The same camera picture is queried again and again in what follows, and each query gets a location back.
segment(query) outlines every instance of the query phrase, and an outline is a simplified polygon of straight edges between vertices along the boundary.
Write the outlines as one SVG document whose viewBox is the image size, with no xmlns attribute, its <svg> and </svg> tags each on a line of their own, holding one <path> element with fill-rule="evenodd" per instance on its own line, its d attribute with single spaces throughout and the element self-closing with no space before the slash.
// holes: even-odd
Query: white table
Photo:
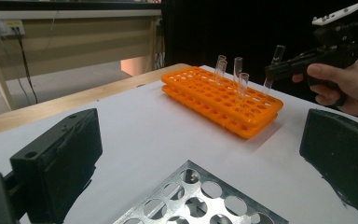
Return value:
<svg viewBox="0 0 358 224">
<path fill-rule="evenodd" d="M 345 207 L 298 152 L 308 110 L 331 110 L 271 90 L 283 101 L 282 110 L 265 130 L 245 140 L 177 103 L 162 85 L 153 82 L 0 133 L 0 172 L 6 175 L 9 158 L 55 123 L 95 107 L 103 155 L 65 223 L 113 223 L 191 160 L 290 223 L 358 224 L 358 211 Z M 250 87 L 261 90 L 254 83 Z M 27 216 L 21 219 L 28 222 Z"/>
</svg>

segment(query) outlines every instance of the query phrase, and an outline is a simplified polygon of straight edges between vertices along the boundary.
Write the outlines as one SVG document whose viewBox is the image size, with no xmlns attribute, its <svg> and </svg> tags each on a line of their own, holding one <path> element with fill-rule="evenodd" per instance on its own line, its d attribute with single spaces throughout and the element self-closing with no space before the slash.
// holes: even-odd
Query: human hand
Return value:
<svg viewBox="0 0 358 224">
<path fill-rule="evenodd" d="M 339 106 L 338 109 L 358 116 L 358 60 L 346 69 L 322 63 L 313 63 L 308 66 L 307 73 L 311 77 L 337 83 L 340 89 L 347 94 L 344 105 Z M 294 82 L 299 82 L 302 79 L 303 75 L 294 75 L 292 77 Z M 341 97 L 337 90 L 322 84 L 311 86 L 310 89 L 318 93 L 315 100 L 320 105 L 333 105 Z"/>
</svg>

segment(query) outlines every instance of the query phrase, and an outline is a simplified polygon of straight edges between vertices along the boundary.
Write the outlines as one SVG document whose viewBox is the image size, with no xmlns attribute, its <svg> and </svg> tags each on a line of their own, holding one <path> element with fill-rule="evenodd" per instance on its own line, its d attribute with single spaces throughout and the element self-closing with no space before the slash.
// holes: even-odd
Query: table surface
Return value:
<svg viewBox="0 0 358 224">
<path fill-rule="evenodd" d="M 255 137 L 243 139 L 161 90 L 161 75 L 185 67 L 188 65 L 178 64 L 152 73 L 156 81 L 130 91 L 124 88 L 112 95 L 101 88 L 98 93 L 102 96 L 84 103 L 60 109 L 48 105 L 51 110 L 46 113 L 37 105 L 35 110 L 24 108 L 0 116 L 12 121 L 0 129 L 0 172 L 6 175 L 11 170 L 8 159 L 61 119 L 97 108 L 103 155 L 96 163 L 93 181 L 76 200 L 65 223 L 114 223 L 187 160 L 290 223 L 358 223 L 358 211 L 345 207 L 298 153 L 309 109 L 332 110 L 271 90 L 271 96 L 283 101 L 282 110 Z M 261 90 L 252 82 L 249 86 Z M 23 121 L 29 111 L 39 111 L 41 116 Z M 358 122 L 358 118 L 344 116 Z M 28 222 L 26 216 L 21 219 L 21 223 Z"/>
<path fill-rule="evenodd" d="M 140 76 L 129 77 L 90 90 L 1 114 L 0 132 L 17 128 L 29 122 L 47 118 L 63 111 L 76 108 L 77 106 L 98 101 L 104 97 L 160 80 L 162 75 L 186 67 L 189 67 L 189 65 L 184 63 L 175 64 Z"/>
</svg>

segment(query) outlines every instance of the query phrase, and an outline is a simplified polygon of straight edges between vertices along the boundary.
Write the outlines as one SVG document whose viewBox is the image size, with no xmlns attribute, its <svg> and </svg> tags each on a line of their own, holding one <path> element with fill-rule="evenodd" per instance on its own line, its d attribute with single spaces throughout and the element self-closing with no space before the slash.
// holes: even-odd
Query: electrical outlet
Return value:
<svg viewBox="0 0 358 224">
<path fill-rule="evenodd" d="M 12 28 L 18 28 L 20 35 L 25 35 L 24 26 L 20 20 L 0 20 L 0 36 L 16 35 Z"/>
</svg>

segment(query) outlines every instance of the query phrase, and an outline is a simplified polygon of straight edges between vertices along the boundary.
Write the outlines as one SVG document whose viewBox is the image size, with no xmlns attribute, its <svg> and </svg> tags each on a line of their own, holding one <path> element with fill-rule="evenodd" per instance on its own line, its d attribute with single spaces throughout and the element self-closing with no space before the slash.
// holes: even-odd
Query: dark background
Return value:
<svg viewBox="0 0 358 224">
<path fill-rule="evenodd" d="M 277 45 L 285 45 L 283 60 L 319 47 L 311 24 L 332 12 L 358 3 L 355 0 L 167 0 L 163 1 L 165 65 L 187 63 L 215 67 L 217 56 L 227 56 L 232 74 L 234 58 L 243 58 L 242 71 L 263 85 L 264 67 L 270 64 Z M 341 21 L 358 21 L 358 10 Z M 314 102 L 306 82 L 290 78 L 274 82 L 272 89 Z"/>
</svg>

